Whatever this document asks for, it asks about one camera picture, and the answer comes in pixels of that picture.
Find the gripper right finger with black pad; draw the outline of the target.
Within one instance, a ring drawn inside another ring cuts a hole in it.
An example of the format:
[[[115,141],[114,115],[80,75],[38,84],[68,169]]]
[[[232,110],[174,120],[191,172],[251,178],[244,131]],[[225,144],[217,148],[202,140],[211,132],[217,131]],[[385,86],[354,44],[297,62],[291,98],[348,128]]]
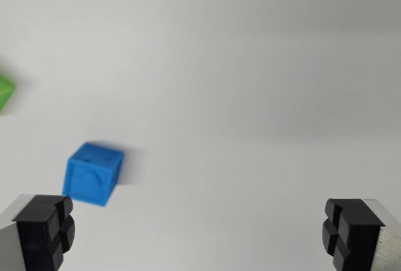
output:
[[[400,221],[376,199],[326,201],[322,241],[341,271],[400,271]]]

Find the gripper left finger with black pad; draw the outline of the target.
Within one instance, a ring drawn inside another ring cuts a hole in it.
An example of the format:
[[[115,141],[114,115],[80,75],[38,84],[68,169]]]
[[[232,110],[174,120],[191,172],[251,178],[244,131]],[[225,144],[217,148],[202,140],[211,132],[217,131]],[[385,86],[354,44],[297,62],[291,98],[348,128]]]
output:
[[[59,270],[75,238],[68,195],[22,194],[1,212],[1,270]]]

